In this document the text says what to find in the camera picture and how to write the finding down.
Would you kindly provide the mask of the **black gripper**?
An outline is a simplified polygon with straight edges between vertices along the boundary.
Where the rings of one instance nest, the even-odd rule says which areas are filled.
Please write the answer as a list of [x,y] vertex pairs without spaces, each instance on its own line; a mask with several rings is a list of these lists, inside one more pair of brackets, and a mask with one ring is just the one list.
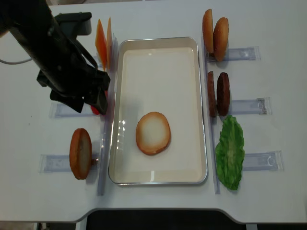
[[35,62],[41,69],[37,81],[52,89],[50,99],[78,113],[89,104],[99,114],[108,108],[105,91],[110,78],[98,70],[96,61],[77,41],[91,27],[92,15],[72,13],[53,17],[49,12],[35,14]]

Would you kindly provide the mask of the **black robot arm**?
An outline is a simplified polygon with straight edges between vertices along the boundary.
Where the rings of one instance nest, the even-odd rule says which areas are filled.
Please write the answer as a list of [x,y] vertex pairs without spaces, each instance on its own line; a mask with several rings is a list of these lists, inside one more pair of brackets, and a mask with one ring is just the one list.
[[38,83],[50,99],[80,113],[84,104],[107,112],[110,77],[77,40],[91,33],[90,12],[53,16],[44,0],[2,0],[0,32],[10,31],[39,66]]

